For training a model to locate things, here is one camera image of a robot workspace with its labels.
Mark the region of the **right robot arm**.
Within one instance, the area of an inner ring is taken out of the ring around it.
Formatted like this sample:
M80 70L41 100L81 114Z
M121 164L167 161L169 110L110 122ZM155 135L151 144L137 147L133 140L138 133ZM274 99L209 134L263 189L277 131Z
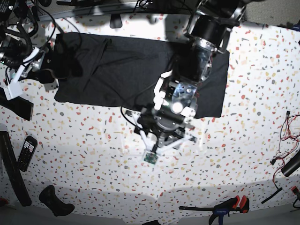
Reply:
M51 21L51 34L37 47L32 38L39 30L38 17L26 1L0 2L0 63L7 67L6 85L2 88L6 100L23 94L21 81L24 79L52 83L82 73L75 51L62 40L66 31L54 18Z

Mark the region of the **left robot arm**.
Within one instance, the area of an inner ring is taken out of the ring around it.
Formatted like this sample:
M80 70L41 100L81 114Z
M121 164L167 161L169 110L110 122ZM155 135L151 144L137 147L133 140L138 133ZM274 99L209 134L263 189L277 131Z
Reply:
M211 73L213 55L226 51L232 29L239 26L247 4L246 0L198 1L184 33L190 44L187 54L176 56L171 68L160 75L153 85L150 106L122 113L144 142L144 162L154 165L169 149L196 141L186 133L196 116L196 93Z

